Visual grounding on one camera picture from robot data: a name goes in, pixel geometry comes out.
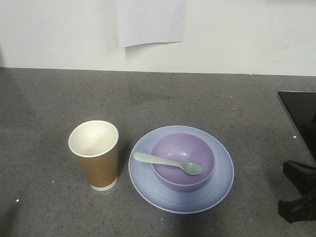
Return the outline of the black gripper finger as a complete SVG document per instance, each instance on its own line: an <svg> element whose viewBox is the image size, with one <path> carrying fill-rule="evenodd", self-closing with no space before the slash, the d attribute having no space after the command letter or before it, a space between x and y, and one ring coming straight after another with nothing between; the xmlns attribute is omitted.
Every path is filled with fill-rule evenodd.
<svg viewBox="0 0 316 237"><path fill-rule="evenodd" d="M316 197L304 196L293 201L278 202L278 214L288 223L316 220Z"/></svg>
<svg viewBox="0 0 316 237"><path fill-rule="evenodd" d="M295 161L283 163L283 173L301 195L316 197L316 167Z"/></svg>

